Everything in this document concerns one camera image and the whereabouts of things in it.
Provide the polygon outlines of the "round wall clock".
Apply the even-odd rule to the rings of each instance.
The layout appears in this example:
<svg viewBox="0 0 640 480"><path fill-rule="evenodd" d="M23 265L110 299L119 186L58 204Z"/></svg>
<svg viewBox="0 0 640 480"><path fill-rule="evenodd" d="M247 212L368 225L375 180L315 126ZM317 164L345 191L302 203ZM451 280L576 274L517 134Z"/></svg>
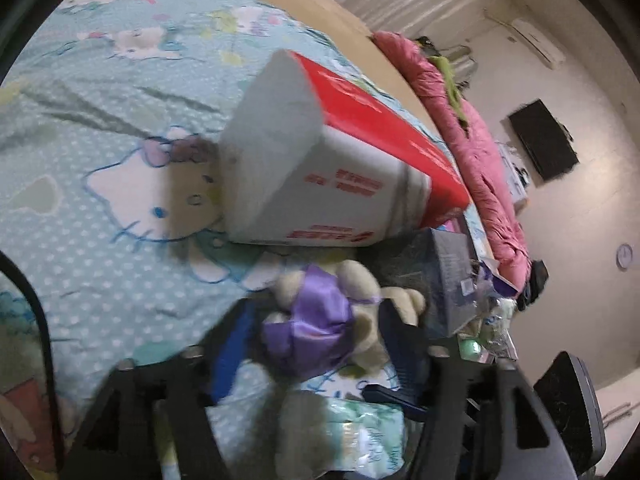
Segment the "round wall clock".
<svg viewBox="0 0 640 480"><path fill-rule="evenodd" d="M634 250L632 247L623 243L616 249L615 254L616 266L623 272L626 272L634 263Z"/></svg>

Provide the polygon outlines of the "pink quilted comforter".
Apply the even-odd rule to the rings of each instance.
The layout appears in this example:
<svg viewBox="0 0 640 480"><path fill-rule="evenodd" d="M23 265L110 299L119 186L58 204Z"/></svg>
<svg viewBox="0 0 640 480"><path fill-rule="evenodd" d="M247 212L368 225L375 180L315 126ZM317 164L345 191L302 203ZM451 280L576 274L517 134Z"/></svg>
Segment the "pink quilted comforter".
<svg viewBox="0 0 640 480"><path fill-rule="evenodd" d="M529 278L524 231L516 218L498 146L483 118L462 96L468 128L451 109L442 75L419 46L396 32L375 32L375 45L405 78L447 144L477 212L500 274L520 292Z"/></svg>

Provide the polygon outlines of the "tan round bed mattress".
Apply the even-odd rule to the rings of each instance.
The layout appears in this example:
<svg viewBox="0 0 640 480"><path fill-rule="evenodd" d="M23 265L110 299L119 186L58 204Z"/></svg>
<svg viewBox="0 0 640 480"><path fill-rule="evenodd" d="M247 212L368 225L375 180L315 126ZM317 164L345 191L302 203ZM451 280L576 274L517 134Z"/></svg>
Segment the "tan round bed mattress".
<svg viewBox="0 0 640 480"><path fill-rule="evenodd" d="M438 146L431 116L370 30L333 0L155 0L155 18L178 28L187 44L224 49L232 66L249 68L291 49L342 76L391 108Z"/></svg>

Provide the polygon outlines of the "dark clothes pile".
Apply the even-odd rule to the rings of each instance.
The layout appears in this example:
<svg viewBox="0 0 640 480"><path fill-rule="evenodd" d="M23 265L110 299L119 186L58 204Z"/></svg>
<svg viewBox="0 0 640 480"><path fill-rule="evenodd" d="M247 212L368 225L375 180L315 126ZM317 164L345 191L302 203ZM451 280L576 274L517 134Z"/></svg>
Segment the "dark clothes pile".
<svg viewBox="0 0 640 480"><path fill-rule="evenodd" d="M516 306L520 312L530 307L544 291L549 279L549 271L542 260L534 260L530 267L529 278L522 292L516 298Z"/></svg>

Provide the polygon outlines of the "white air conditioner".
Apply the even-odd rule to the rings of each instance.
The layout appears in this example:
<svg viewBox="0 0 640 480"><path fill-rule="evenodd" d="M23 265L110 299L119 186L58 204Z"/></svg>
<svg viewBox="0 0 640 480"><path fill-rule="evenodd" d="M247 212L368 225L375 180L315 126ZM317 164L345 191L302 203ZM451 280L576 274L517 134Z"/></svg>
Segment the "white air conditioner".
<svg viewBox="0 0 640 480"><path fill-rule="evenodd" d="M536 29L532 23L522 18L514 18L513 21L510 21L510 25L512 30L550 70L556 70L566 61L566 56L562 50L543 32Z"/></svg>

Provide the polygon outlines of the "red white tissue box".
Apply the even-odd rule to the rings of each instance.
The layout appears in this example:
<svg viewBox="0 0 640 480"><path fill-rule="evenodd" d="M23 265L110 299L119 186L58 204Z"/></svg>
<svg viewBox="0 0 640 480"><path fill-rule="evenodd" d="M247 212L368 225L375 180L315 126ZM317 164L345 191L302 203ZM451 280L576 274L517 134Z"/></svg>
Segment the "red white tissue box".
<svg viewBox="0 0 640 480"><path fill-rule="evenodd" d="M367 246L437 228L470 203L426 134L289 50L255 77L218 146L224 228L237 243Z"/></svg>

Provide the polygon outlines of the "green blanket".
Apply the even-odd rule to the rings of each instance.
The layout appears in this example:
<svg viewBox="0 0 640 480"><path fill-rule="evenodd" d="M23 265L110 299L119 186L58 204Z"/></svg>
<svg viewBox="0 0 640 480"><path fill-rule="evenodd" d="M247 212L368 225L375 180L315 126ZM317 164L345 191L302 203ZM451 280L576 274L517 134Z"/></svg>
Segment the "green blanket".
<svg viewBox="0 0 640 480"><path fill-rule="evenodd" d="M457 116L458 123L466 130L469 122L464 114L462 107L462 95L454 80L454 71L451 68L448 58L441 55L430 56L428 60L438 69L444 81L445 93L448 103L454 114Z"/></svg>

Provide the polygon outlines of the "cream bear purple dress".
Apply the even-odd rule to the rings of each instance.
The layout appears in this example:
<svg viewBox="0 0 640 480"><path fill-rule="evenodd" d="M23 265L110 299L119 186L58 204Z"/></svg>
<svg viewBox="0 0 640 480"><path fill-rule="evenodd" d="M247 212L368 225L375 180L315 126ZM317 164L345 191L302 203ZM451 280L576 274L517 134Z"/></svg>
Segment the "cream bear purple dress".
<svg viewBox="0 0 640 480"><path fill-rule="evenodd" d="M268 358L299 379L320 376L346 363L375 374L390 362L378 328L378 307L388 300L402 322L416 326L427 303L422 292L382 287L356 260L333 272L307 266L270 286L277 309L262 322Z"/></svg>

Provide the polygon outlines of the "black wall television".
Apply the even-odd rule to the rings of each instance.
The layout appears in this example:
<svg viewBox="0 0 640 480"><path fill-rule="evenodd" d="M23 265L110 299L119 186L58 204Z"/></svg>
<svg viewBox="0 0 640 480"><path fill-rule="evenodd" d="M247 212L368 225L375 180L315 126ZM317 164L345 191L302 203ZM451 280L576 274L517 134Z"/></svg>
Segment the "black wall television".
<svg viewBox="0 0 640 480"><path fill-rule="evenodd" d="M567 174L579 164L572 137L541 100L520 107L508 119L544 182Z"/></svg>

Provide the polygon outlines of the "cluttered side table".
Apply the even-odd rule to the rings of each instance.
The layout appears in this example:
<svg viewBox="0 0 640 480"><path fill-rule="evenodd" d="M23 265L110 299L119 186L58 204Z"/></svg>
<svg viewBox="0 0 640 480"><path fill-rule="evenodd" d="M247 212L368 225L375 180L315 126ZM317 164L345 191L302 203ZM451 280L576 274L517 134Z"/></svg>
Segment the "cluttered side table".
<svg viewBox="0 0 640 480"><path fill-rule="evenodd" d="M465 44L458 44L438 50L427 36L414 40L426 58L446 58L449 63L454 82L458 87L467 87L477 72L477 62L472 57L472 50Z"/></svg>

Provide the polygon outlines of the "light blue cartoon print sheet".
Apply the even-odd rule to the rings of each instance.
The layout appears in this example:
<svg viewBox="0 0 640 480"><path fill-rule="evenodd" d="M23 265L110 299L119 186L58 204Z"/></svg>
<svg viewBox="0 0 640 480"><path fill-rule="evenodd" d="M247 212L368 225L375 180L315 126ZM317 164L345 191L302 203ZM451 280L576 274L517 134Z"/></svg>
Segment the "light blue cartoon print sheet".
<svg viewBox="0 0 640 480"><path fill-rule="evenodd" d="M246 296L338 248L230 242L217 143L268 63L224 62L155 0L63 0L1 87L1 248L40 298L66 442L111 368L218 334Z"/></svg>

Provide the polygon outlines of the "green beauty sponge egg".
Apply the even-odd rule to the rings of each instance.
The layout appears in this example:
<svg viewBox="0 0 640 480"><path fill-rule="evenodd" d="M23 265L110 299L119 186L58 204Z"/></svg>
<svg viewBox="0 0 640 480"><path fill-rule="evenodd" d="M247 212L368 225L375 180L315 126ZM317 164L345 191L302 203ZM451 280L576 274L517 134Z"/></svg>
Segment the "green beauty sponge egg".
<svg viewBox="0 0 640 480"><path fill-rule="evenodd" d="M483 347L473 338L458 339L459 352L462 359L470 362L480 362L483 357Z"/></svg>

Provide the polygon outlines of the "maroon shallow box tray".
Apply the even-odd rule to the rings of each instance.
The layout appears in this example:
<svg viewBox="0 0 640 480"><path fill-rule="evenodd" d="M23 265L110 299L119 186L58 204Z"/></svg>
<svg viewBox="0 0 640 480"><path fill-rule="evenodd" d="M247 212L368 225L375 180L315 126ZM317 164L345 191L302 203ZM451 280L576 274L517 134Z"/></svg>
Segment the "maroon shallow box tray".
<svg viewBox="0 0 640 480"><path fill-rule="evenodd" d="M518 296L514 285L504 278L498 270L499 263L494 258L483 223L480 221L480 215L474 204L471 204L463 213L463 218L471 239L472 253L477 260L480 260L484 268L491 272L496 292L503 297L515 298Z"/></svg>

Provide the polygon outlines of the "dark navy cardboard box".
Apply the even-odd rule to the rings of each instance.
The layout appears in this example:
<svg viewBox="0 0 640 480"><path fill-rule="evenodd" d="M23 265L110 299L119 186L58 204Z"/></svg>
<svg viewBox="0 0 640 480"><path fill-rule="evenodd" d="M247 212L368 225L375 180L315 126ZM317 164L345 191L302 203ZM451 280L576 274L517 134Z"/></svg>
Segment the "dark navy cardboard box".
<svg viewBox="0 0 640 480"><path fill-rule="evenodd" d="M428 229L386 240L378 272L386 284L424 296L426 330L435 337L454 336L476 317L472 262L461 233Z"/></svg>

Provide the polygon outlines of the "green white tissue packet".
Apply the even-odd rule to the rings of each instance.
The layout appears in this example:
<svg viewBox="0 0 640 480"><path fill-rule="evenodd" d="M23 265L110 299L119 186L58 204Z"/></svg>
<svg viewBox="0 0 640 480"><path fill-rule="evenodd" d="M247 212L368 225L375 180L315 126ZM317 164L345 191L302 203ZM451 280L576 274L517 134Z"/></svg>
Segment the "green white tissue packet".
<svg viewBox="0 0 640 480"><path fill-rule="evenodd" d="M282 404L274 463L281 479L332 471L383 479L404 466L405 442L399 408L298 390Z"/></svg>

